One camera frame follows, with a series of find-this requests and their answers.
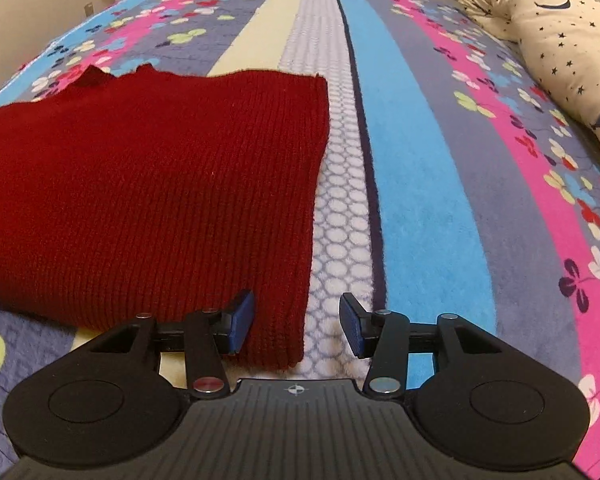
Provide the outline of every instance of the pink stripe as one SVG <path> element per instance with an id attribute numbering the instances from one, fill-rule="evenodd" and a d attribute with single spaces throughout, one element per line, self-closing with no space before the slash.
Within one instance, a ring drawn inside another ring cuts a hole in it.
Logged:
<path id="1" fill-rule="evenodd" d="M 131 49 L 136 43 L 138 43 L 149 32 L 151 32 L 152 25 L 154 25 L 155 23 L 169 21 L 160 19 L 160 15 L 163 12 L 166 12 L 167 10 L 182 10 L 182 3 L 186 1 L 187 0 L 169 0 L 167 2 L 160 2 L 159 0 L 156 0 L 156 6 L 154 8 L 163 7 L 163 9 L 161 9 L 158 12 L 152 12 L 151 14 L 148 14 L 147 16 L 142 18 L 134 18 L 133 21 L 128 22 L 128 24 L 124 25 L 123 27 L 120 27 L 119 30 L 113 32 L 107 38 L 107 41 L 105 43 L 98 45 L 95 49 L 93 49 L 92 52 L 90 51 L 90 53 L 87 56 L 83 57 L 80 63 L 72 66 L 67 71 L 68 75 L 66 77 L 62 77 L 62 75 L 58 77 L 59 85 L 56 87 L 57 90 L 60 91 L 64 89 L 72 81 L 77 79 L 80 76 L 80 74 L 82 74 L 82 72 L 84 72 L 87 69 L 89 65 L 95 65 L 97 60 L 99 60 L 103 56 L 108 56 L 111 59 L 102 63 L 101 66 L 110 66 L 113 62 L 115 62 L 115 60 L 123 56 L 126 51 Z M 195 21 L 192 20 L 191 23 L 195 28 Z M 125 38 L 125 44 L 123 48 L 106 53 L 101 53 L 110 44 L 112 44 L 120 38 Z M 75 56 L 80 56 L 80 52 L 75 52 Z"/>
<path id="2" fill-rule="evenodd" d="M 467 55 L 472 54 L 472 52 L 468 52 L 464 44 L 456 43 L 442 36 L 435 28 L 431 27 L 427 23 L 427 17 L 418 12 L 418 7 L 411 0 L 393 1 L 410 10 L 413 14 L 413 21 L 420 26 L 436 46 L 447 48 L 451 52 L 452 56 L 457 59 L 456 61 L 448 60 L 454 70 L 463 72 L 474 81 L 478 78 L 489 77 L 479 65 L 467 59 Z M 590 247 L 580 229 L 576 210 L 565 202 L 560 193 L 550 187 L 544 180 L 544 176 L 549 173 L 552 167 L 544 156 L 532 157 L 527 149 L 515 140 L 516 136 L 520 136 L 520 130 L 509 121 L 509 115 L 515 115 L 515 113 L 507 105 L 498 101 L 494 92 L 485 88 L 484 85 L 479 90 L 469 87 L 467 87 L 467 90 L 469 92 L 465 93 L 470 93 L 480 106 L 488 110 L 494 110 L 494 113 L 496 113 L 496 110 L 507 110 L 505 114 L 500 111 L 498 116 L 491 120 L 491 123 L 511 152 L 520 173 L 524 176 L 549 229 L 558 256 L 561 260 L 567 258 L 574 260 L 582 277 L 585 277 L 585 274 L 589 274 L 589 262 L 593 260 Z M 556 294 L 560 294 L 557 283 L 555 283 L 555 288 Z M 575 295 L 571 301 L 580 346 L 581 368 L 583 375 L 593 374 L 596 386 L 600 390 L 600 280 L 589 280 L 584 288 L 590 300 L 589 311 L 586 314 L 580 313 L 575 302 Z M 600 417 L 589 429 L 574 462 L 592 478 L 599 478 Z"/>

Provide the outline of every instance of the pillow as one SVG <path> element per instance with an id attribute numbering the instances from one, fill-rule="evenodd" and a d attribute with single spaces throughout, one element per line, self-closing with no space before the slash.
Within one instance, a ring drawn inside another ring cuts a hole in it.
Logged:
<path id="1" fill-rule="evenodd" d="M 458 0 L 501 40 L 517 41 L 528 72 L 600 141 L 600 2 Z"/>

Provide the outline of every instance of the blue gripper pad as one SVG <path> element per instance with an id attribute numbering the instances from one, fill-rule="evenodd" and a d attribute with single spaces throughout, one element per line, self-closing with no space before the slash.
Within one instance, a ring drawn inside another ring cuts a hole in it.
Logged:
<path id="1" fill-rule="evenodd" d="M 231 318 L 231 332 L 229 332 L 229 351 L 237 354 L 242 348 L 242 343 L 249 333 L 255 315 L 256 299 L 253 292 L 249 292 L 235 307 Z"/>
<path id="2" fill-rule="evenodd" d="M 350 301 L 357 303 L 353 296 Z M 347 336 L 347 341 L 353 355 L 358 358 L 363 356 L 365 352 L 365 340 L 362 337 L 362 320 L 356 313 L 355 307 L 347 301 L 345 294 L 340 297 L 340 325 Z"/>

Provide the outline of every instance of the red knit sweater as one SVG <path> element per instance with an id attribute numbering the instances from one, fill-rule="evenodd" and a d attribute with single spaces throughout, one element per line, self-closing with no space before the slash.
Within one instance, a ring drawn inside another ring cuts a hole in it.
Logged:
<path id="1" fill-rule="evenodd" d="M 252 288 L 241 361 L 296 364 L 328 127 L 326 81 L 279 72 L 90 67 L 0 108 L 0 304 L 104 330 Z"/>

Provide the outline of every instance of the bed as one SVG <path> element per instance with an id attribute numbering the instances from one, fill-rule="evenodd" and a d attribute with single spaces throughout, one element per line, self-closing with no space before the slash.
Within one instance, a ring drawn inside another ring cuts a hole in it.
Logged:
<path id="1" fill-rule="evenodd" d="M 591 425 L 575 463 L 600 478 L 600 167 L 506 45 L 449 0 L 123 0 L 52 42 L 0 106 L 53 95 L 90 64 L 147 63 L 328 82 L 304 359 L 232 366 L 232 381 L 360 380 L 368 363 L 338 322 L 345 290 L 414 322 L 456 312 L 580 387 Z M 0 309 L 0 412 L 18 382 L 93 336 Z M 178 356 L 161 373 L 184 383 Z M 409 386 L 431 373 L 414 357 Z M 0 473 L 15 460 L 0 420 Z"/>

